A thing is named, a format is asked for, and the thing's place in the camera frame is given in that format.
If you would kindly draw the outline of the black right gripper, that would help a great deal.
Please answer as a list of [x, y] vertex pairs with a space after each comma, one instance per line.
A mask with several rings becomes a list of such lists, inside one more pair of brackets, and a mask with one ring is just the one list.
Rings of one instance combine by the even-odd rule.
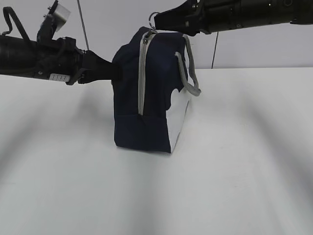
[[211, 34], [209, 9], [212, 0], [187, 0], [180, 6], [154, 16], [157, 30], [185, 32], [189, 36]]

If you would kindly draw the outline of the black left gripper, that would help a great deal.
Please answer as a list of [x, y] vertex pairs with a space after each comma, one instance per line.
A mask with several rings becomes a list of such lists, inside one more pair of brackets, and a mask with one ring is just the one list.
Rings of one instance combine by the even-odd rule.
[[50, 58], [50, 81], [64, 82], [71, 86], [78, 80], [80, 84], [87, 84], [99, 80], [122, 79], [123, 71], [118, 64], [104, 60], [91, 50], [85, 52], [79, 49], [73, 38], [59, 38], [56, 42], [59, 49]]

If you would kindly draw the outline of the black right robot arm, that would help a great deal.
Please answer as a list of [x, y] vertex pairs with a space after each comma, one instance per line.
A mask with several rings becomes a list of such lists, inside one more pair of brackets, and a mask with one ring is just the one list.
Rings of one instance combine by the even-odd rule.
[[312, 25], [311, 0], [187, 0], [154, 17], [157, 30], [195, 36], [272, 24]]

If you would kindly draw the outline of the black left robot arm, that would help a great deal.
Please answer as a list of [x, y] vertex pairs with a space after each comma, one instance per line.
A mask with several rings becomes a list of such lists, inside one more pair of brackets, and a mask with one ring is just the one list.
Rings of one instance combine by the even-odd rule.
[[63, 82], [69, 86], [99, 80], [119, 81], [122, 69], [91, 50], [79, 49], [71, 37], [53, 39], [67, 22], [70, 12], [57, 0], [37, 33], [30, 40], [12, 7], [3, 8], [8, 31], [0, 35], [0, 73], [2, 75]]

